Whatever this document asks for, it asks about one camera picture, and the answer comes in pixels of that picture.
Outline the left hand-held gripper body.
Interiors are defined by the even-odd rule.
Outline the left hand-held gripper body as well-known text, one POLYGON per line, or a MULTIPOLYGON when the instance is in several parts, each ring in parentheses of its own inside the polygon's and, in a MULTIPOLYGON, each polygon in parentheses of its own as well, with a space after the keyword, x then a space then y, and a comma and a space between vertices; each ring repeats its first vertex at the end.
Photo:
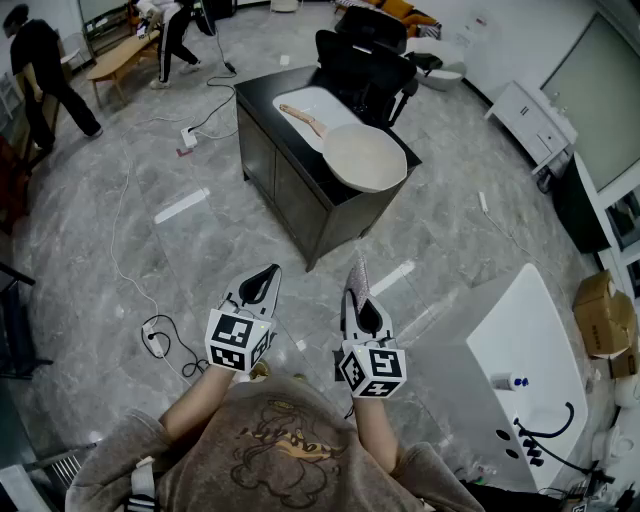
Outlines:
POLYGON ((211 365, 249 373, 271 348, 275 321, 255 315, 249 306, 233 306, 225 296, 210 311, 204 345, 211 365))

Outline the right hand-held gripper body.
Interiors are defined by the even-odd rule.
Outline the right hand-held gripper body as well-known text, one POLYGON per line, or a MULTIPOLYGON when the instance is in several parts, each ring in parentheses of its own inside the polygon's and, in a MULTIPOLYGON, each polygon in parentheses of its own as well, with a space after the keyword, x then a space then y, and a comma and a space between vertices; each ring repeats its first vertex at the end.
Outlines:
POLYGON ((387 332, 381 338, 345 340, 338 369, 353 398, 386 399, 407 381, 405 351, 387 332))

